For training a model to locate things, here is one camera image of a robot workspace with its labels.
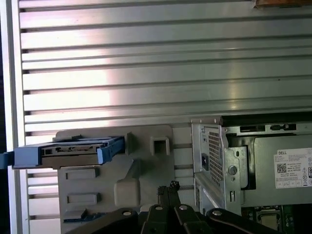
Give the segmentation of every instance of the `metal bracket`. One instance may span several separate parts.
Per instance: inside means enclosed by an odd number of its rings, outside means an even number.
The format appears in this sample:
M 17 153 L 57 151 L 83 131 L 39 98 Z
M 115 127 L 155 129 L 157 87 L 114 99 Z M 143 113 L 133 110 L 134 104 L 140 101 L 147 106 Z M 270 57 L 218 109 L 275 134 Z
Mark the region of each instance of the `metal bracket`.
M 231 147 L 230 150 L 234 151 L 234 157 L 238 159 L 239 163 L 239 179 L 240 187 L 246 188 L 248 185 L 248 164 L 247 164 L 247 149 L 246 147 Z
M 234 156 L 234 151 L 229 148 L 224 149 L 224 193 L 225 207 L 228 211 L 241 215 L 241 197 L 240 197 L 240 171 L 231 174 L 228 170 L 234 166 L 239 168 L 239 159 Z

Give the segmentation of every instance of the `aluminum panel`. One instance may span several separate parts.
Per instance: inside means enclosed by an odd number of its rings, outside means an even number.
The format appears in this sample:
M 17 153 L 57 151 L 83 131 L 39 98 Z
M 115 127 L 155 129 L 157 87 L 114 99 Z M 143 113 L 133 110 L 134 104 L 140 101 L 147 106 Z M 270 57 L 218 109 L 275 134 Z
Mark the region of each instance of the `aluminum panel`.
M 179 52 L 227 52 L 266 49 L 309 48 L 311 41 L 307 38 L 271 39 L 261 38 L 253 40 L 219 40 L 197 43 L 131 45 L 119 47 L 97 47 L 56 49 L 48 51 L 27 51 L 22 54 L 23 61 L 40 61 L 53 59 L 82 59 L 88 57 L 122 57 L 133 55 L 151 55 L 155 53 Z
M 259 11 L 257 9 L 251 10 L 251 8 L 251 3 L 246 1 L 175 4 L 168 5 L 167 7 L 156 5 L 51 12 L 43 10 L 39 12 L 22 12 L 20 14 L 20 27 L 24 29 L 116 23 L 155 23 L 178 20 L 256 19 L 265 18 L 267 16 L 276 18 L 281 16 L 289 17 L 292 15 L 310 14 L 309 8 L 291 9 L 287 11 L 280 11 L 277 9 Z
M 26 111 L 147 105 L 196 101 L 279 98 L 311 95 L 312 79 L 265 79 L 249 82 L 173 85 L 124 89 L 93 89 L 24 96 Z
M 257 10 L 231 0 L 0 4 L 8 148 L 77 126 L 178 126 L 203 115 L 312 110 L 310 7 Z M 176 147 L 191 143 L 190 128 L 175 129 Z M 11 230 L 60 232 L 50 226 L 59 219 L 29 222 L 28 214 L 29 195 L 57 196 L 56 184 L 44 184 L 53 173 L 11 172 L 11 207 L 23 204 L 22 215 L 11 214 Z M 43 184 L 27 185 L 36 177 Z M 194 190 L 181 196 L 194 202 Z
M 112 85 L 146 84 L 152 86 L 153 84 L 159 84 L 158 86 L 165 86 L 163 83 L 169 83 L 167 85 L 168 87 L 165 88 L 170 89 L 172 87 L 174 89 L 179 85 L 179 82 L 194 81 L 206 83 L 208 81 L 214 81 L 215 83 L 220 82 L 222 83 L 221 88 L 223 88 L 224 85 L 231 86 L 234 81 L 241 82 L 242 79 L 245 79 L 245 82 L 253 82 L 254 80 L 252 79 L 255 78 L 258 80 L 266 78 L 268 81 L 280 81 L 298 79 L 300 76 L 310 76 L 312 74 L 312 68 L 309 66 L 310 63 L 310 57 L 289 58 L 287 60 L 272 58 L 233 60 L 231 62 L 213 61 L 166 66 L 159 64 L 157 66 L 152 66 L 147 64 L 144 67 L 120 67 L 118 69 L 37 72 L 25 74 L 23 76 L 23 88 L 24 90 L 31 91 L 96 86 L 97 89 L 109 91 L 109 86 Z M 195 83 L 186 83 L 185 86 L 187 88 L 188 85 L 194 84 Z
M 52 48 L 131 43 L 179 42 L 188 40 L 243 39 L 305 36 L 312 34 L 310 19 L 211 22 L 80 29 L 21 33 L 21 48 Z

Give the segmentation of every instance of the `barcode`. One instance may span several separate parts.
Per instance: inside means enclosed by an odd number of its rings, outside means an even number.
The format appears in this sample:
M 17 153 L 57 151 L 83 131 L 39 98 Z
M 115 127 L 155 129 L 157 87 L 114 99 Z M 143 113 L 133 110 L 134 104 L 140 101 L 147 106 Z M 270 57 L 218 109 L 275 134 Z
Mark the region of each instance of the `barcode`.
M 286 163 L 278 163 L 277 165 L 277 173 L 286 173 L 287 172 L 287 165 Z

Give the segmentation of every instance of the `metal screw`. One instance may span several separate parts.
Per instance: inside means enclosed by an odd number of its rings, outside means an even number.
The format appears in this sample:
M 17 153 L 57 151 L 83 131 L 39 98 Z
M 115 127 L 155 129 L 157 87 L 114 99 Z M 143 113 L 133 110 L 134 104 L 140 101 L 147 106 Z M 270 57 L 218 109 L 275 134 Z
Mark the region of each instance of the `metal screw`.
M 220 215 L 222 215 L 222 212 L 221 211 L 213 211 L 213 215 L 220 216 Z
M 230 166 L 228 172 L 230 175 L 234 176 L 237 173 L 237 168 L 235 166 Z
M 179 208 L 180 208 L 180 210 L 183 210 L 183 211 L 184 211 L 184 210 L 187 210 L 187 206 L 185 206 L 185 205 L 182 205 L 182 206 L 180 206 Z
M 125 211 L 124 213 L 122 213 L 124 216 L 129 216 L 129 215 L 131 215 L 131 212 L 129 212 L 129 211 Z

